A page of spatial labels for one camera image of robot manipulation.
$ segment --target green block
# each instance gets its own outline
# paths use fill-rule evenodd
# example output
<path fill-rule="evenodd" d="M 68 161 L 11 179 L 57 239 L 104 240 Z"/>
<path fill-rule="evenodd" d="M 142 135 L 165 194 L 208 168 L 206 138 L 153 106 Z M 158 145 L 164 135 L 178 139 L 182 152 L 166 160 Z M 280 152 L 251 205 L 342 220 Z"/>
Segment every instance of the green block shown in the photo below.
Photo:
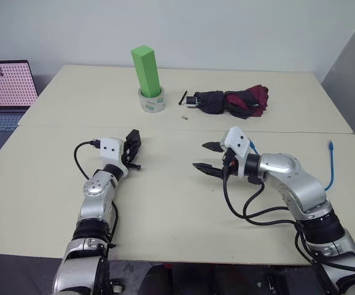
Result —
<path fill-rule="evenodd" d="M 133 56 L 136 75 L 141 85 L 142 95 L 145 97 L 159 96 L 161 88 L 154 50 L 143 45 L 131 50 L 131 55 Z"/>

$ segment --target pink laptop screen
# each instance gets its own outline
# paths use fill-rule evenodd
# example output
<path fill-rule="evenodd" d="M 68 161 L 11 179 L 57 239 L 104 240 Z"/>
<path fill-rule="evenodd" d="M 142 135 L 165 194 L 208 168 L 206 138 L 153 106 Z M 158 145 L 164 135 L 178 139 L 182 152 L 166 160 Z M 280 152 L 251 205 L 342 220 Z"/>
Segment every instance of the pink laptop screen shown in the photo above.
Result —
<path fill-rule="evenodd" d="M 0 106 L 31 106 L 37 99 L 27 63 L 0 63 Z"/>

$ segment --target laptop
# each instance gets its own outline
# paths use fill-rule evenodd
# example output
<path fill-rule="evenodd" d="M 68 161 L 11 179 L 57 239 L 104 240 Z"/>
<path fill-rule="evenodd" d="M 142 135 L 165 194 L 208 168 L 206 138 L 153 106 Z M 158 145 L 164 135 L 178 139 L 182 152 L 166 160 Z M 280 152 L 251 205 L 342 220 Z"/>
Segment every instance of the laptop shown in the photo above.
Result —
<path fill-rule="evenodd" d="M 0 61 L 0 148 L 36 99 L 28 61 Z"/>

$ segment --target table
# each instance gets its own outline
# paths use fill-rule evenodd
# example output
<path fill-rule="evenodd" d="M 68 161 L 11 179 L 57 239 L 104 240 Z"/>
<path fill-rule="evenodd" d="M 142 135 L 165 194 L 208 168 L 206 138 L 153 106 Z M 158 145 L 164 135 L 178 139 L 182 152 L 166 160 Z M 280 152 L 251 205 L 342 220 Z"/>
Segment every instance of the table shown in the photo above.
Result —
<path fill-rule="evenodd" d="M 0 151 L 0 253 L 62 257 L 75 229 L 85 179 L 72 158 L 76 144 L 103 136 L 124 138 L 130 128 L 18 127 Z M 140 129 L 137 163 L 116 195 L 118 246 L 111 259 L 240 264 L 306 264 L 294 248 L 290 225 L 259 227 L 237 219 L 222 195 L 221 180 L 194 169 L 193 162 L 221 165 L 221 155 L 201 147 L 223 132 Z M 329 182 L 327 142 L 335 145 L 335 182 L 329 190 L 336 214 L 355 239 L 355 135 L 247 132 L 259 152 L 296 156 L 324 185 Z M 85 171 L 101 167 L 98 150 L 78 153 Z M 231 177 L 235 208 L 258 187 Z M 272 188 L 252 211 L 283 205 Z M 290 218 L 270 213 L 259 220 Z"/>
<path fill-rule="evenodd" d="M 352 133 L 311 73 L 160 69 L 159 76 L 166 108 L 149 114 L 140 107 L 133 68 L 65 66 L 19 125 L 221 131 L 242 125 L 246 131 L 257 132 Z M 270 96 L 261 118 L 242 120 L 228 112 L 209 115 L 178 106 L 185 90 L 193 95 L 195 91 L 244 90 L 257 84 L 267 86 Z"/>

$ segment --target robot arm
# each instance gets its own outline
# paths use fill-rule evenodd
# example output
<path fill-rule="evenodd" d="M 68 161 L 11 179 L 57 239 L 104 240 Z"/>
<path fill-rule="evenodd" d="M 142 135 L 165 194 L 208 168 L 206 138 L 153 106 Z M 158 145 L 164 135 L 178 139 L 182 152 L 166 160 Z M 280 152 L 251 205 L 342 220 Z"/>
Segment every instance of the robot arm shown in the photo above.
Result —
<path fill-rule="evenodd" d="M 100 149 L 104 168 L 84 184 L 84 202 L 76 229 L 68 244 L 53 282 L 53 294 L 115 294 L 119 285 L 109 279 L 108 252 L 116 222 L 114 196 L 128 168 L 140 169 L 131 161 L 141 145 L 139 132 L 133 130 L 126 142 L 117 138 L 93 141 Z"/>
<path fill-rule="evenodd" d="M 355 294 L 355 271 L 351 271 L 355 268 L 354 240 L 341 226 L 322 184 L 306 173 L 295 157 L 249 154 L 249 139 L 238 127 L 232 127 L 218 146 L 207 143 L 204 147 L 224 151 L 224 167 L 220 170 L 195 163 L 200 171 L 222 178 L 227 170 L 229 175 L 276 188 L 296 220 L 304 246 L 315 258 L 313 265 L 324 287 L 331 294 Z"/>

